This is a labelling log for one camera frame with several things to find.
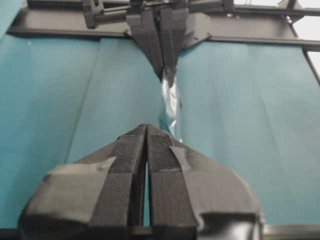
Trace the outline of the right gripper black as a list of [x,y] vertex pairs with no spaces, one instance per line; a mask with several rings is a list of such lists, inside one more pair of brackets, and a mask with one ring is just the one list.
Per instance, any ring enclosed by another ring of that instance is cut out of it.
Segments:
[[[128,5],[105,8],[101,0],[83,0],[85,24],[98,25],[127,22],[131,36],[161,80],[164,75],[171,88],[187,28],[188,14],[205,13],[222,8],[234,10],[233,0],[130,0]],[[154,12],[160,11],[160,38]]]

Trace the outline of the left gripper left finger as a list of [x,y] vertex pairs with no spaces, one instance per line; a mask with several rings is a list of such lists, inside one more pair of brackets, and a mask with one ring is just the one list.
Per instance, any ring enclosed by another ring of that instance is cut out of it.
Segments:
[[82,159],[58,165],[19,217],[22,240],[126,240],[144,222],[145,134],[141,124]]

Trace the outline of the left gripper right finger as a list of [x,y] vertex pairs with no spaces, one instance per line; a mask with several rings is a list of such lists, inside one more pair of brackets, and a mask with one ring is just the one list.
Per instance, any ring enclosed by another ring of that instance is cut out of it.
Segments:
[[259,201],[237,173],[152,124],[146,141],[155,239],[262,239]]

